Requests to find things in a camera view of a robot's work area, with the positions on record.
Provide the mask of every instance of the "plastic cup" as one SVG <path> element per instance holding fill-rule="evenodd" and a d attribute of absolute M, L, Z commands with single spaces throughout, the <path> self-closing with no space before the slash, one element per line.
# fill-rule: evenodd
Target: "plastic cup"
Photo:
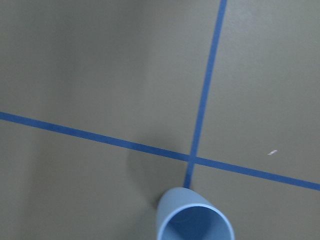
<path fill-rule="evenodd" d="M 228 219 L 201 195 L 184 187 L 168 190 L 156 213 L 157 240 L 234 240 Z"/>

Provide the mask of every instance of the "cup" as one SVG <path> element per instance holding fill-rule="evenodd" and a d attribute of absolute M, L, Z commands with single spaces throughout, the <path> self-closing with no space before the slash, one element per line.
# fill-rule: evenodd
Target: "cup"
<path fill-rule="evenodd" d="M 234 240 L 228 219 L 204 197 L 184 187 L 168 190 L 156 213 L 157 240 Z"/>

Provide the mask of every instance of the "gray floor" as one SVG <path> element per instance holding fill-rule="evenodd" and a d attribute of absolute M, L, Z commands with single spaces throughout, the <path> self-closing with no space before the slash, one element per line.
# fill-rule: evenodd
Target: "gray floor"
<path fill-rule="evenodd" d="M 0 111 L 188 154 L 219 1 L 2 1 Z M 229 0 L 198 156 L 320 183 L 320 3 Z M 186 162 L 0 121 L 0 239 L 155 239 Z M 196 165 L 237 240 L 318 240 L 320 192 Z"/>

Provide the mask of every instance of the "light blue cup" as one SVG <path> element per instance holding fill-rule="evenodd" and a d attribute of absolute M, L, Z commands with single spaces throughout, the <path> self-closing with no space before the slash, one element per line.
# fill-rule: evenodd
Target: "light blue cup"
<path fill-rule="evenodd" d="M 157 240 L 234 240 L 228 219 L 201 195 L 184 187 L 168 190 L 156 213 Z"/>

